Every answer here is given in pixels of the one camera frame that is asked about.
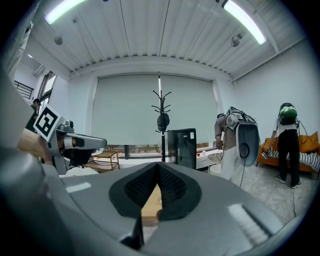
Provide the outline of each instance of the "coat rack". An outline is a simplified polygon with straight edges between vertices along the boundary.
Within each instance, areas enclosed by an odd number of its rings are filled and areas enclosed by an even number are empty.
[[[164,114],[171,111],[170,109],[169,110],[165,110],[167,107],[170,107],[171,105],[168,105],[168,106],[165,106],[164,107],[164,103],[165,103],[165,99],[166,99],[166,96],[169,95],[171,93],[171,91],[169,93],[167,93],[166,95],[164,95],[162,97],[162,90],[160,91],[160,95],[158,93],[156,93],[155,91],[153,91],[159,98],[160,100],[160,107],[158,106],[154,106],[152,105],[151,107],[154,107],[156,108],[154,111],[160,113],[160,119],[161,119],[161,131],[157,131],[157,133],[161,133],[161,151],[162,151],[162,157],[161,157],[161,160],[162,162],[165,162],[166,161],[166,142],[165,142],[165,132],[166,131],[166,128],[164,127]]]

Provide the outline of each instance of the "orange sofa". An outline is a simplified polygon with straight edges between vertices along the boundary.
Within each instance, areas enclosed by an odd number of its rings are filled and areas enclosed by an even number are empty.
[[[266,165],[271,165],[271,166],[279,166],[279,159],[273,158],[273,157],[268,157],[268,159],[265,159],[262,156],[263,152],[266,152],[266,149],[268,148],[270,144],[271,138],[266,138],[264,143],[260,146],[259,150],[259,155],[257,159],[257,164],[266,164]],[[274,139],[273,144],[271,145],[272,149],[274,151],[278,151],[278,138]],[[300,135],[299,136],[299,151],[301,153],[309,153],[309,152],[314,152],[317,151],[318,155],[320,155],[320,144],[318,141],[318,132],[315,132],[311,136],[306,136],[306,135]],[[305,171],[305,172],[313,172],[315,171],[308,165],[304,163],[300,163],[300,171]]]

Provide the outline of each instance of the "striped blanket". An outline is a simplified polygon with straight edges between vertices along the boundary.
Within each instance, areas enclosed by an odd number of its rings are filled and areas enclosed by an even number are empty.
[[[278,151],[274,151],[274,150],[270,150],[267,153],[267,156],[270,158],[279,158],[279,152]],[[289,157],[289,153],[286,156],[286,160],[289,161],[290,157]],[[319,172],[320,169],[320,156],[318,155],[317,152],[311,152],[311,153],[300,153],[299,156],[299,161],[300,163],[303,163],[307,166],[310,166],[313,170],[315,170],[316,172]]]

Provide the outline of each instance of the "white shirt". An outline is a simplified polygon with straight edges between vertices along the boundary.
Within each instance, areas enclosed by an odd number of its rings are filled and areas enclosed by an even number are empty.
[[[285,130],[296,130],[296,124],[287,124],[287,125],[282,125],[278,118],[276,118],[273,130],[276,131],[276,136],[279,137],[281,133],[283,133]]]

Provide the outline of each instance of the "black mini fridge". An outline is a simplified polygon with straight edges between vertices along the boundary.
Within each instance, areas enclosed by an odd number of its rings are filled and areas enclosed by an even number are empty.
[[[169,130],[167,132],[169,163],[196,169],[196,129]]]

